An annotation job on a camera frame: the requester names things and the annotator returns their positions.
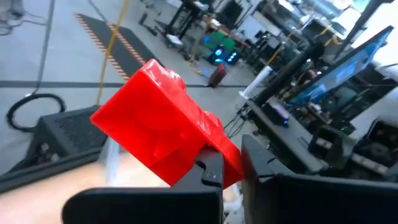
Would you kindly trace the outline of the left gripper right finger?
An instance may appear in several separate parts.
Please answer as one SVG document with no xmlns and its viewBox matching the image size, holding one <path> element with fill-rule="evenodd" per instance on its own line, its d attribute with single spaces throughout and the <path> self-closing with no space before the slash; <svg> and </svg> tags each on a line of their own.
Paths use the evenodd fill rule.
<svg viewBox="0 0 398 224">
<path fill-rule="evenodd" d="M 296 174 L 248 134 L 241 159 L 246 224 L 398 224 L 398 184 Z"/>
</svg>

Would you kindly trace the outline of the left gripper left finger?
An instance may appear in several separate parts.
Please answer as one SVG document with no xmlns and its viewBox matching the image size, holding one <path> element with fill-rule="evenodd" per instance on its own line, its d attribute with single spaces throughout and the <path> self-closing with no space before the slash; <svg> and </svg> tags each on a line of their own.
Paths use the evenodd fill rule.
<svg viewBox="0 0 398 224">
<path fill-rule="evenodd" d="M 172 187 L 92 188 L 72 196 L 63 224 L 221 224 L 223 156 L 203 148 Z"/>
</svg>

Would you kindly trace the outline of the red toy block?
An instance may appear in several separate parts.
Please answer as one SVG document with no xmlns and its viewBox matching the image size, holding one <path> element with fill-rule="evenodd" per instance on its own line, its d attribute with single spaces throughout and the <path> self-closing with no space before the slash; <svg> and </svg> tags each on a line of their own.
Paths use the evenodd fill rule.
<svg viewBox="0 0 398 224">
<path fill-rule="evenodd" d="M 205 145 L 223 155 L 224 188 L 243 179 L 240 151 L 225 135 L 221 121 L 190 98 L 177 73 L 154 59 L 90 120 L 169 185 L 191 169 Z"/>
</svg>

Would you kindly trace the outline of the black perforated computer case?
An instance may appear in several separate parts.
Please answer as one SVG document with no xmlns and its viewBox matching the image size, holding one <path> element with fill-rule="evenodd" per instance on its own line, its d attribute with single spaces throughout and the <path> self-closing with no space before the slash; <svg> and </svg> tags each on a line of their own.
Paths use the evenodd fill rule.
<svg viewBox="0 0 398 224">
<path fill-rule="evenodd" d="M 97 161 L 107 140 L 91 106 L 39 119 L 25 158 L 0 176 L 0 194 Z"/>
</svg>

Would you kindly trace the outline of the black rig beam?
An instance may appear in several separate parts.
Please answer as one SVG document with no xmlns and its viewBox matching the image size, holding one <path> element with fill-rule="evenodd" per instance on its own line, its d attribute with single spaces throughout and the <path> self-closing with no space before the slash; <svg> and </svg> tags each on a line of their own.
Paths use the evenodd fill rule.
<svg viewBox="0 0 398 224">
<path fill-rule="evenodd" d="M 253 99 L 257 106 L 264 104 L 270 97 L 274 96 L 278 91 L 289 82 L 294 73 L 309 59 L 317 60 L 325 52 L 325 47 L 321 42 L 314 42 L 308 46 L 300 54 L 298 54 L 284 69 L 277 73 L 277 76 L 271 81 L 267 88 Z"/>
</svg>

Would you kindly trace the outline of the white roll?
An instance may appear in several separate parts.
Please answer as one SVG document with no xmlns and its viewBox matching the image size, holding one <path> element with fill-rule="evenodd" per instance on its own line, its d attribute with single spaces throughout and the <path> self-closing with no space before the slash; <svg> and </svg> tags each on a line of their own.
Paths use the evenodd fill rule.
<svg viewBox="0 0 398 224">
<path fill-rule="evenodd" d="M 260 85 L 260 83 L 272 72 L 272 68 L 269 65 L 257 74 L 256 78 L 243 90 L 239 92 L 240 97 L 247 100 L 251 92 Z"/>
</svg>

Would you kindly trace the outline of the blue-screen monitor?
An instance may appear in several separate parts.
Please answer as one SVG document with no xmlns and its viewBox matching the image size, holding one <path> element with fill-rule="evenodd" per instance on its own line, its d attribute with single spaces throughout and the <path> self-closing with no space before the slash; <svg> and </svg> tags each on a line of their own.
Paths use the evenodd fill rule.
<svg viewBox="0 0 398 224">
<path fill-rule="evenodd" d="M 293 105 L 304 105 L 309 101 L 315 101 L 364 70 L 393 30 L 393 26 L 387 26 L 359 47 L 341 57 L 327 71 L 292 91 L 285 102 Z"/>
</svg>

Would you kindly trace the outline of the red floor canister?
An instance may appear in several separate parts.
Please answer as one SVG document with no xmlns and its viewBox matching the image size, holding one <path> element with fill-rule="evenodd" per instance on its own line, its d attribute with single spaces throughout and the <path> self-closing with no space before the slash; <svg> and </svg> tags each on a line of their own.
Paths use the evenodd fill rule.
<svg viewBox="0 0 398 224">
<path fill-rule="evenodd" d="M 227 72 L 224 64 L 218 65 L 217 69 L 211 74 L 208 81 L 208 86 L 211 88 L 216 88 L 222 79 L 226 76 Z"/>
</svg>

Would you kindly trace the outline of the black striped floor mat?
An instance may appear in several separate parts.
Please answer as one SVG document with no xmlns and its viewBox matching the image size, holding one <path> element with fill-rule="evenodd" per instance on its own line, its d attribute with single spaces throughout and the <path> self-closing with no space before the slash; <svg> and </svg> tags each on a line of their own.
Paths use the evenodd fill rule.
<svg viewBox="0 0 398 224">
<path fill-rule="evenodd" d="M 106 52 L 116 26 L 77 12 L 74 13 L 74 16 L 95 45 L 102 52 Z M 155 59 L 155 55 L 133 31 L 125 27 L 118 29 L 108 60 L 124 80 L 132 77 L 138 69 L 151 59 Z"/>
</svg>

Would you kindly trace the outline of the blue-lit floor device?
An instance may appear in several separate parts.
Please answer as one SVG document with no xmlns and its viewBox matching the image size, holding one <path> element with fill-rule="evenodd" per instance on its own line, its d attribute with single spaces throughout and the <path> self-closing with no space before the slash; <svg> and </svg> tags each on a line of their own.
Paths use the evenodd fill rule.
<svg viewBox="0 0 398 224">
<path fill-rule="evenodd" d="M 204 46 L 210 51 L 205 56 L 206 61 L 210 64 L 227 63 L 235 65 L 239 60 L 239 53 L 234 39 L 219 31 L 206 34 Z"/>
</svg>

